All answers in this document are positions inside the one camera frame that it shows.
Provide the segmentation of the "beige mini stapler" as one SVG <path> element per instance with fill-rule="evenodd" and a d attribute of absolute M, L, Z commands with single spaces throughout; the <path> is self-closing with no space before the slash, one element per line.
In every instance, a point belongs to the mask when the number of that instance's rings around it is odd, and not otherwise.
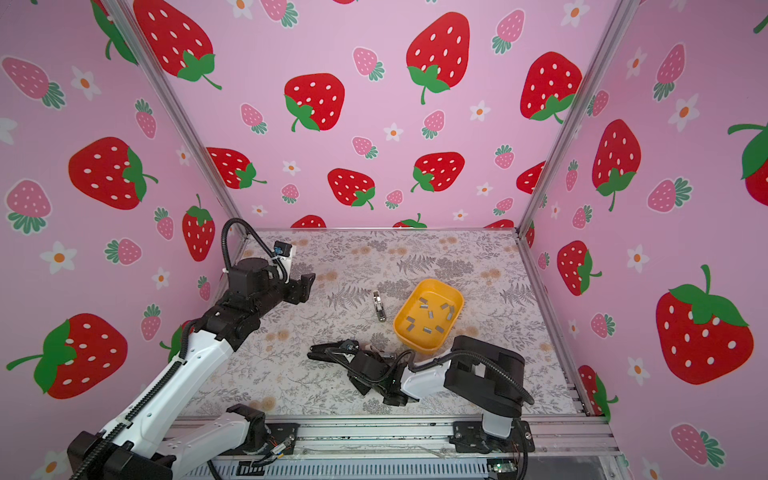
<path fill-rule="evenodd" d="M 383 300 L 379 291 L 373 292 L 373 303 L 374 303 L 374 309 L 375 309 L 375 313 L 378 321 L 385 322 L 387 320 L 387 315 L 386 315 Z"/>

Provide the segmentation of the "yellow plastic tray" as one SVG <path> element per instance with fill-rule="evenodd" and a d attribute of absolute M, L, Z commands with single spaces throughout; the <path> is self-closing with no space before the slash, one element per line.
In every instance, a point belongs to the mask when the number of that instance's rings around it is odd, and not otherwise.
<path fill-rule="evenodd" d="M 393 321 L 394 332 L 407 347 L 436 353 L 444 344 L 464 306 L 459 290 L 436 279 L 420 282 Z"/>

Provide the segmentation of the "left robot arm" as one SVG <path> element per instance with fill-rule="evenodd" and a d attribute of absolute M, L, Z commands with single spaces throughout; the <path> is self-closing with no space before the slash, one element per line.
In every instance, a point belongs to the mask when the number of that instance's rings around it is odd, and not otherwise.
<path fill-rule="evenodd" d="M 290 276 L 290 243 L 268 246 L 245 220 L 231 218 L 264 250 L 263 258 L 233 263 L 221 236 L 227 289 L 200 318 L 181 331 L 179 350 L 142 394 L 97 434 L 80 433 L 67 449 L 75 479 L 181 479 L 215 457 L 242 449 L 275 460 L 283 446 L 273 444 L 264 412 L 236 404 L 191 433 L 169 440 L 170 427 L 206 380 L 283 302 L 309 299 L 314 274 Z"/>

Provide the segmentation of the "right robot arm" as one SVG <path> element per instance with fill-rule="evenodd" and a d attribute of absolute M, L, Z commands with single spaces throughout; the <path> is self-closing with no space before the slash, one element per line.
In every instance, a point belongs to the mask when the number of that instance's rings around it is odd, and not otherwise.
<path fill-rule="evenodd" d="M 450 392 L 478 407 L 483 432 L 498 439 L 508 438 L 523 407 L 535 404 L 524 388 L 525 359 L 466 335 L 457 336 L 447 353 L 422 362 L 413 350 L 383 355 L 356 340 L 316 345 L 310 356 L 342 367 L 361 395 L 376 392 L 388 406 Z"/>

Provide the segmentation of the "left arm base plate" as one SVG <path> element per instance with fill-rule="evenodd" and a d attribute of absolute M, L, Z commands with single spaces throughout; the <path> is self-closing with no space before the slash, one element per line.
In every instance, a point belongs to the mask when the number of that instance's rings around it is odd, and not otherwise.
<path fill-rule="evenodd" d="M 266 457 L 280 447 L 279 455 L 292 455 L 298 437 L 298 423 L 267 423 L 244 445 L 231 450 L 235 455 Z"/>

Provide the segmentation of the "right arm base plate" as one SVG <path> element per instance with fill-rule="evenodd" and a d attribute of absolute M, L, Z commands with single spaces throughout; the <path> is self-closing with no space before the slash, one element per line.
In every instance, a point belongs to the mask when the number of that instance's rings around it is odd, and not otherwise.
<path fill-rule="evenodd" d="M 456 421 L 452 424 L 449 443 L 455 446 L 458 453 L 486 455 L 532 453 L 536 449 L 529 424 L 518 420 L 512 422 L 510 434 L 505 438 L 486 433 L 480 421 Z"/>

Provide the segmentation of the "aluminium front rail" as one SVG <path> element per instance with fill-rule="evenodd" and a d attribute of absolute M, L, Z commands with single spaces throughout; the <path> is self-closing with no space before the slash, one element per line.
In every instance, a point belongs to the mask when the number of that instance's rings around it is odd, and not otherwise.
<path fill-rule="evenodd" d="M 523 419 L 524 454 L 471 451 L 477 415 L 271 416 L 278 440 L 294 429 L 288 452 L 258 467 L 245 453 L 224 453 L 186 473 L 188 479 L 630 479 L 603 420 L 583 415 Z"/>

